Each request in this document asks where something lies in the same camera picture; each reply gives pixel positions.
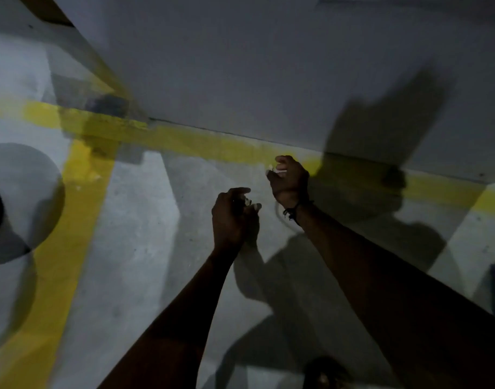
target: concrete floor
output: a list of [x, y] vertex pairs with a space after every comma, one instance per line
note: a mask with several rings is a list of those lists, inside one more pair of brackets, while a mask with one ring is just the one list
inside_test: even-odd
[[[32, 17], [6, 1], [27, 26]], [[136, 142], [116, 132], [116, 119], [58, 106], [141, 118], [69, 36], [92, 65], [58, 46], [65, 35], [0, 31], [1, 388], [96, 388], [203, 263], [212, 204], [233, 186], [251, 187], [262, 203], [257, 248], [242, 251], [225, 281], [198, 388], [299, 388], [304, 364], [322, 355], [362, 387], [398, 387], [313, 246], [282, 218], [266, 152], [315, 159], [320, 206], [490, 311], [495, 185], [201, 130], [183, 129], [181, 139], [155, 123], [145, 134], [166, 135]], [[201, 147], [210, 142], [213, 150]], [[338, 180], [328, 176], [332, 161], [361, 172]], [[361, 184], [368, 169], [395, 183]]]

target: concrete wall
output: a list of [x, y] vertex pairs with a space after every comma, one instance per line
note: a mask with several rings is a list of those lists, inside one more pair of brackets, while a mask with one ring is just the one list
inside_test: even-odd
[[469, 7], [56, 2], [153, 118], [495, 182], [495, 25]]

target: yellow painted stripe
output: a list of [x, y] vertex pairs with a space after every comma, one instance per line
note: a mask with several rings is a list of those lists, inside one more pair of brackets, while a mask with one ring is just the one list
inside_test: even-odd
[[[274, 163], [276, 155], [290, 154], [296, 156], [311, 175], [316, 175], [325, 183], [338, 185], [341, 181], [364, 189], [396, 193], [382, 185], [382, 178], [389, 167], [371, 161], [346, 156], [324, 156], [319, 152], [301, 149], [297, 150], [308, 154], [296, 155], [296, 150], [275, 143], [169, 123], [149, 128], [146, 123], [139, 121], [41, 102], [29, 101], [19, 106], [19, 112], [12, 109], [0, 117], [18, 115], [20, 120], [47, 128], [134, 143], [152, 150], [170, 150], [207, 160], [267, 166]], [[495, 215], [495, 191], [480, 183], [406, 171], [406, 187], [400, 192], [407, 199], [473, 208]]]
[[24, 324], [0, 348], [0, 389], [47, 386], [119, 143], [75, 139], [62, 172], [65, 206], [34, 253], [37, 283]]

